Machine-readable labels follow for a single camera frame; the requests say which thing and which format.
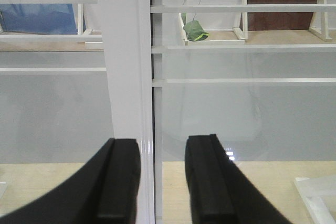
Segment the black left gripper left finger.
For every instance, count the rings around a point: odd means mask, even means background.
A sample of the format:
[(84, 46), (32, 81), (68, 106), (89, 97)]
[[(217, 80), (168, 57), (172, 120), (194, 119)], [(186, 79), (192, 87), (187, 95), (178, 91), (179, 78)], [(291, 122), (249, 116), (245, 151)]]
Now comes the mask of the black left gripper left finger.
[(109, 139), (81, 169), (1, 223), (135, 223), (141, 161), (135, 139)]

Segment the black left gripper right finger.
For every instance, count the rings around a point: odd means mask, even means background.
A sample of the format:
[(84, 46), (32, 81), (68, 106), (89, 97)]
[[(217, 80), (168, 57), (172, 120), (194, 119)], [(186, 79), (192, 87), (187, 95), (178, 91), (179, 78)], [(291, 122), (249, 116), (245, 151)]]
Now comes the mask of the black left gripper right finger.
[(189, 136), (185, 173), (193, 223), (288, 223), (229, 160), (215, 134)]

